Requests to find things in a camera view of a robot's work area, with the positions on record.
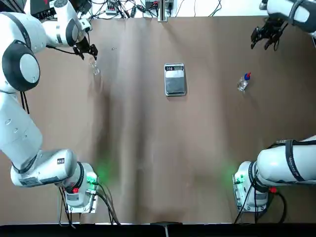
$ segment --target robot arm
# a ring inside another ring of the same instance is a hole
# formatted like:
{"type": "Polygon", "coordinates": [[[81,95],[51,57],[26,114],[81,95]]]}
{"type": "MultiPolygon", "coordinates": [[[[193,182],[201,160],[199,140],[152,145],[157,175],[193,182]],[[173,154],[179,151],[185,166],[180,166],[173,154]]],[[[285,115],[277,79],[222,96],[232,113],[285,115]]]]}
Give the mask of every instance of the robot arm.
{"type": "Polygon", "coordinates": [[[77,162],[69,149],[43,151],[42,134],[30,116],[21,108],[15,93],[34,88],[40,79],[35,53],[46,45],[74,46],[79,54],[89,51],[83,27],[68,0],[56,0],[58,20],[41,23],[31,15],[0,13],[6,37],[0,44],[0,149],[12,161],[11,180],[21,187],[56,184],[66,191],[66,203],[78,212],[90,212],[96,197],[92,183],[97,176],[88,163],[77,162]]]}
{"type": "Polygon", "coordinates": [[[256,27],[251,35],[251,48],[262,39],[268,39],[265,50],[271,44],[277,49],[279,39],[288,24],[298,26],[316,38],[316,2],[314,0],[263,0],[260,8],[266,6],[269,18],[262,28],[256,27]]]}
{"type": "Polygon", "coordinates": [[[261,212],[267,208],[271,186],[315,185],[316,136],[301,142],[279,141],[262,150],[257,161],[245,161],[239,166],[233,183],[237,207],[240,210],[246,203],[243,211],[247,212],[255,212],[255,209],[261,212]]]}

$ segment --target small bottle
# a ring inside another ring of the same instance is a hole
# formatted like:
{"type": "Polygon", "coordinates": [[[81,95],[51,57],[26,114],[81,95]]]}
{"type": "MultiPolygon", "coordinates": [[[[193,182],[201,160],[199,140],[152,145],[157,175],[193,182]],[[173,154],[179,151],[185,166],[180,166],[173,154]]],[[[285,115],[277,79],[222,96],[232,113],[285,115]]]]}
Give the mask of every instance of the small bottle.
{"type": "Polygon", "coordinates": [[[89,58],[89,65],[93,69],[93,82],[92,82],[92,88],[94,90],[102,92],[102,78],[101,78],[101,71],[98,68],[97,62],[95,61],[94,57],[89,58]]]}
{"type": "Polygon", "coordinates": [[[246,89],[246,87],[248,86],[248,83],[249,83],[250,75],[251,75],[251,73],[246,73],[245,76],[240,78],[240,80],[237,84],[238,90],[244,91],[246,89]]]}

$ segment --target electronic equipment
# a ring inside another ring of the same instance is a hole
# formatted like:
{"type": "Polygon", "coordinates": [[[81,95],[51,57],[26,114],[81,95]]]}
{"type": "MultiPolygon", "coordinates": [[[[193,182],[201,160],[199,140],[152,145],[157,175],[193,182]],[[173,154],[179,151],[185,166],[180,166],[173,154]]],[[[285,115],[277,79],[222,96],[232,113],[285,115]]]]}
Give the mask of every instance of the electronic equipment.
{"type": "MultiPolygon", "coordinates": [[[[54,3],[56,0],[30,0],[30,13],[33,17],[43,20],[56,14],[54,3]]],[[[70,0],[76,12],[86,14],[91,8],[88,0],[70,0]]]]}
{"type": "Polygon", "coordinates": [[[184,96],[187,94],[183,63],[166,63],[164,65],[164,93],[166,96],[184,96]]]}
{"type": "MultiPolygon", "coordinates": [[[[146,0],[145,7],[146,9],[150,9],[155,2],[159,2],[159,0],[146,0]]],[[[165,0],[166,9],[173,9],[173,0],[165,0]]]]}
{"type": "Polygon", "coordinates": [[[118,14],[117,7],[115,3],[108,2],[107,9],[105,9],[105,14],[109,16],[116,16],[118,14]]]}

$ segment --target label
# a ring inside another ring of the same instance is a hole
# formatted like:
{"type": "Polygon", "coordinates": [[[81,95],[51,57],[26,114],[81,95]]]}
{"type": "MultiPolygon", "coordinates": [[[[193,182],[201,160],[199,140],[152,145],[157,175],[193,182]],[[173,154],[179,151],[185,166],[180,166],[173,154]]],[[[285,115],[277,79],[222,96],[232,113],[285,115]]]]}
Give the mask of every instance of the label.
{"type": "Polygon", "coordinates": [[[79,200],[79,194],[67,194],[67,200],[69,201],[78,201],[79,200]]]}
{"type": "Polygon", "coordinates": [[[178,70],[183,71],[183,66],[165,66],[164,69],[166,71],[178,71],[178,70]]]}
{"type": "Polygon", "coordinates": [[[23,186],[28,186],[28,187],[33,187],[33,186],[40,185],[40,183],[38,182],[38,179],[35,178],[35,177],[30,177],[30,178],[26,178],[26,179],[20,179],[19,181],[20,181],[20,183],[23,186]]]}
{"type": "Polygon", "coordinates": [[[54,3],[55,3],[55,1],[56,1],[56,0],[54,0],[54,1],[50,1],[50,2],[49,2],[49,7],[50,7],[50,8],[53,8],[53,7],[54,7],[54,3]]]}
{"type": "Polygon", "coordinates": [[[63,163],[65,163],[65,158],[57,159],[57,164],[63,164],[63,163]]]}

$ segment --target black cable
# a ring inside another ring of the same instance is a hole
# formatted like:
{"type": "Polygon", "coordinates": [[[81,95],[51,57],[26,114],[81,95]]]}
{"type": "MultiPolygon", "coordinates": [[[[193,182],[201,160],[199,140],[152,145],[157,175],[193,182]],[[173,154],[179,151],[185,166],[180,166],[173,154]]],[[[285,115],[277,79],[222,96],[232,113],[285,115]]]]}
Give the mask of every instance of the black cable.
{"type": "MultiPolygon", "coordinates": [[[[97,183],[97,185],[98,185],[99,187],[101,187],[102,192],[103,192],[103,194],[104,194],[104,196],[105,196],[105,199],[108,201],[108,196],[107,196],[107,194],[106,194],[104,188],[102,187],[102,185],[99,184],[99,183],[97,183]]],[[[113,218],[112,218],[112,216],[111,216],[111,213],[110,213],[110,209],[109,209],[109,208],[108,208],[108,213],[109,213],[109,219],[110,219],[111,225],[113,225],[113,218]]]]}
{"type": "Polygon", "coordinates": [[[246,202],[247,202],[247,198],[248,198],[248,196],[249,196],[249,194],[250,194],[250,190],[251,190],[251,188],[252,188],[252,186],[253,186],[253,184],[254,184],[254,182],[255,182],[255,180],[256,180],[255,177],[254,177],[254,179],[253,179],[252,182],[251,182],[251,185],[250,185],[250,187],[249,187],[249,189],[248,189],[248,192],[247,192],[245,201],[243,202],[243,205],[242,205],[242,207],[241,207],[241,209],[240,209],[240,211],[239,211],[239,213],[238,213],[238,216],[236,217],[236,219],[235,219],[235,221],[234,221],[234,224],[237,223],[237,221],[238,221],[240,215],[243,213],[243,208],[245,207],[245,204],[246,204],[246,202]]]}
{"type": "Polygon", "coordinates": [[[22,108],[25,110],[25,105],[24,105],[24,96],[23,96],[23,92],[22,92],[22,91],[20,91],[20,96],[21,96],[22,108]]]}
{"type": "Polygon", "coordinates": [[[89,35],[89,32],[87,32],[87,35],[88,35],[88,44],[90,46],[90,35],[89,35]]]}
{"type": "Polygon", "coordinates": [[[110,205],[111,205],[112,212],[113,212],[113,215],[114,215],[114,216],[111,218],[110,210],[108,210],[108,212],[109,212],[109,218],[110,218],[110,221],[111,221],[111,224],[112,224],[114,217],[115,217],[116,219],[118,219],[118,217],[117,217],[117,214],[116,214],[116,211],[115,211],[115,208],[114,208],[113,197],[112,197],[111,191],[110,191],[110,189],[108,188],[108,186],[105,186],[105,187],[107,188],[108,192],[109,192],[109,195],[110,195],[110,198],[109,198],[108,195],[107,195],[107,193],[105,192],[103,186],[102,186],[100,183],[96,182],[95,185],[98,185],[98,186],[102,189],[102,192],[104,193],[105,199],[106,199],[107,201],[110,200],[110,205]]]}
{"type": "Polygon", "coordinates": [[[105,203],[105,205],[108,207],[108,210],[110,212],[110,214],[112,215],[112,217],[114,218],[114,221],[117,225],[120,225],[120,222],[118,221],[118,219],[114,216],[113,212],[112,212],[112,209],[108,203],[108,201],[99,193],[99,192],[96,192],[96,195],[99,196],[102,201],[105,203]]]}
{"type": "Polygon", "coordinates": [[[281,223],[283,223],[285,221],[285,218],[286,218],[287,204],[286,204],[285,197],[281,193],[276,192],[275,195],[279,196],[282,199],[282,202],[283,202],[283,213],[282,213],[281,219],[278,222],[279,224],[281,224],[281,223]]]}
{"type": "Polygon", "coordinates": [[[255,199],[255,224],[257,224],[258,216],[257,216],[257,195],[256,195],[256,184],[257,181],[254,182],[253,192],[254,192],[254,199],[255,199]]]}
{"type": "Polygon", "coordinates": [[[72,224],[72,222],[70,220],[69,212],[68,212],[68,206],[66,205],[66,201],[65,201],[66,196],[65,196],[64,191],[62,191],[60,187],[58,188],[58,190],[60,192],[60,195],[61,195],[61,198],[62,198],[62,205],[64,206],[64,209],[65,209],[65,212],[66,212],[66,216],[67,216],[67,219],[68,219],[68,222],[69,222],[67,226],[69,226],[69,225],[72,224]]]}
{"type": "Polygon", "coordinates": [[[197,2],[197,0],[194,0],[194,17],[197,15],[197,13],[196,13],[196,2],[197,2]]]}
{"type": "Polygon", "coordinates": [[[52,48],[52,49],[58,50],[58,51],[63,52],[63,53],[75,54],[75,53],[64,51],[62,49],[58,49],[58,48],[55,48],[55,47],[52,47],[52,46],[49,46],[49,45],[46,45],[46,48],[52,48]]]}
{"type": "Polygon", "coordinates": [[[177,12],[177,14],[176,14],[175,17],[177,17],[177,15],[178,15],[178,13],[179,13],[179,11],[180,11],[180,8],[181,8],[183,2],[184,2],[184,0],[182,0],[181,4],[180,4],[180,6],[179,6],[178,12],[177,12]]]}
{"type": "Polygon", "coordinates": [[[22,94],[23,94],[23,97],[24,97],[24,100],[25,100],[26,111],[28,112],[28,114],[30,114],[30,109],[29,109],[28,101],[26,99],[25,91],[23,91],[22,94]]]}
{"type": "Polygon", "coordinates": [[[217,4],[215,10],[211,14],[209,14],[209,16],[214,16],[215,13],[218,12],[220,9],[222,9],[222,0],[218,0],[218,4],[217,4]]]}

